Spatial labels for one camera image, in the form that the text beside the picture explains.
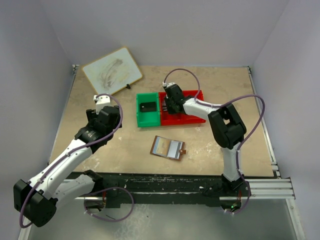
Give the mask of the brown leather card holder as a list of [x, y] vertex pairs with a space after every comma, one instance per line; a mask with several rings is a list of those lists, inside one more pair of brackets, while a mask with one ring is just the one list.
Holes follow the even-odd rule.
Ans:
[[185, 145], [183, 141], [172, 140], [156, 135], [149, 153], [161, 158], [181, 161], [183, 155], [186, 154]]

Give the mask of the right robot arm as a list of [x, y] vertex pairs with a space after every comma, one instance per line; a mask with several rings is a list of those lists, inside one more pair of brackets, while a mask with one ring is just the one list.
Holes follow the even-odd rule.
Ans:
[[176, 83], [163, 83], [165, 106], [169, 114], [184, 114], [206, 120], [223, 153], [222, 190], [228, 196], [246, 186], [241, 169], [241, 143], [246, 126], [233, 104], [213, 105], [194, 96], [184, 96]]

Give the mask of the red plastic bin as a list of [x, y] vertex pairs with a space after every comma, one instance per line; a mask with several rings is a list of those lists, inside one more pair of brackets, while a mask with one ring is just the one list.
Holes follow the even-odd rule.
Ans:
[[[192, 96], [194, 97], [198, 91], [197, 90], [183, 90], [182, 93], [185, 97]], [[186, 115], [181, 114], [179, 117], [179, 123], [182, 125], [189, 125], [189, 124], [202, 124], [206, 121], [200, 117], [194, 115]]]
[[158, 93], [161, 126], [182, 125], [179, 121], [179, 117], [181, 116], [180, 113], [169, 114], [169, 112], [162, 111], [162, 101], [165, 100], [165, 96], [166, 96], [165, 92]]

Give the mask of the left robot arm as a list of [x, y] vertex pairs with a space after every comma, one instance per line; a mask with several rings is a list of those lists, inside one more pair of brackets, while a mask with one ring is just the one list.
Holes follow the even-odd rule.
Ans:
[[123, 110], [119, 105], [105, 106], [99, 113], [87, 110], [88, 123], [74, 136], [69, 146], [44, 170], [28, 181], [18, 180], [13, 186], [14, 208], [20, 213], [19, 224], [26, 228], [23, 219], [42, 227], [57, 211], [57, 188], [84, 160], [112, 139], [122, 127]]

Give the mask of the green plastic bin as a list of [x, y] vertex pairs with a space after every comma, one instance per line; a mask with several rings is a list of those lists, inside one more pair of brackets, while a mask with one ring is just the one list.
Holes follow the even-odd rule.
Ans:
[[159, 94], [157, 92], [136, 95], [136, 121], [139, 128], [161, 125]]

